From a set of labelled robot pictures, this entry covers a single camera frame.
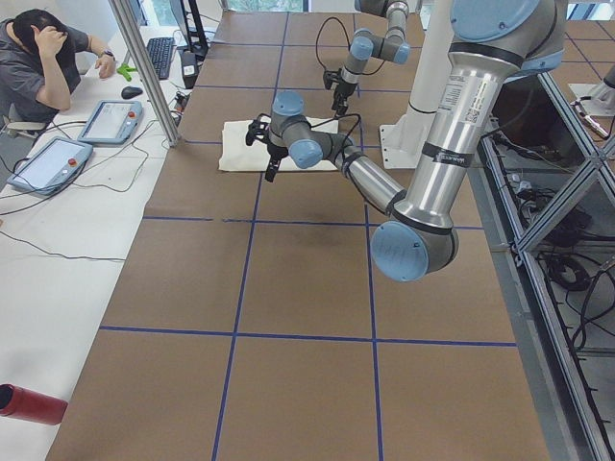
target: gray shirt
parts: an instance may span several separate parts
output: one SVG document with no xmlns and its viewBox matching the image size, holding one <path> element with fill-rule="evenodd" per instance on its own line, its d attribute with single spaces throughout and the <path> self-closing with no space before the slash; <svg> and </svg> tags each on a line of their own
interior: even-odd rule
<svg viewBox="0 0 615 461">
<path fill-rule="evenodd" d="M 13 103 L 21 117 L 29 122 L 50 122 L 58 111 L 37 101 L 37 93 L 45 84 L 42 64 L 17 45 L 7 34 L 7 24 L 12 19 L 0 22 L 0 100 L 6 105 Z M 67 27 L 68 39 L 75 43 L 75 51 L 85 51 L 87 34 Z M 72 93 L 81 81 L 76 65 L 62 70 L 68 89 Z"/>
</svg>

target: wristwatch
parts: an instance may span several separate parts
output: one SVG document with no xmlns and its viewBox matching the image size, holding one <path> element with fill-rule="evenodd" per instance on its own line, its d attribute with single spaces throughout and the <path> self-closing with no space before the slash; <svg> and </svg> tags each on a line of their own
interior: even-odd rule
<svg viewBox="0 0 615 461">
<path fill-rule="evenodd" d="M 104 51 L 100 54 L 99 58 L 102 58 L 102 57 L 103 57 L 103 56 L 105 56 L 105 55 L 107 55 L 107 56 L 111 56 L 112 58 L 114 58 L 114 59 L 115 59 L 115 55 L 113 54 L 113 51 L 112 51 L 112 50 L 109 50 L 109 49 L 108 49 L 108 50 L 104 50 Z"/>
</svg>

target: black keyboard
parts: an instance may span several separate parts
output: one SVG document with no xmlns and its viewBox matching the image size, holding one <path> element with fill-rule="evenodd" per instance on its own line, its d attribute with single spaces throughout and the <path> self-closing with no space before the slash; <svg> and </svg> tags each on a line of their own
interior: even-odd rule
<svg viewBox="0 0 615 461">
<path fill-rule="evenodd" d="M 147 52 L 160 80 L 169 78 L 174 45 L 175 40 L 170 36 L 157 36 L 147 42 Z"/>
</svg>

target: red can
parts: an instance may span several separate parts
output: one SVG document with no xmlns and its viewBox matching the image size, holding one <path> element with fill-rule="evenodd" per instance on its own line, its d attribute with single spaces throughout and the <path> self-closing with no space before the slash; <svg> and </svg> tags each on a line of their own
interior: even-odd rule
<svg viewBox="0 0 615 461">
<path fill-rule="evenodd" d="M 13 386 L 0 385 L 0 416 L 32 421 L 44 425 L 62 422 L 68 403 L 38 392 Z"/>
</svg>

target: human hand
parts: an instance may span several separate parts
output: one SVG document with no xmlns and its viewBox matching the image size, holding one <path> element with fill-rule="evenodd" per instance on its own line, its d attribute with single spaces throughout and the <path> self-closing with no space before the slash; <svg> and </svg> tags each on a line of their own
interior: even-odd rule
<svg viewBox="0 0 615 461">
<path fill-rule="evenodd" d="M 103 55 L 96 60 L 94 68 L 100 69 L 98 76 L 101 79 L 107 79 L 115 73 L 115 59 L 109 55 Z"/>
<path fill-rule="evenodd" d="M 35 42 L 38 46 L 38 54 L 41 58 L 54 58 L 68 38 L 65 32 L 59 32 L 53 26 L 47 26 L 42 31 L 37 26 L 30 26 L 35 32 Z"/>
</svg>

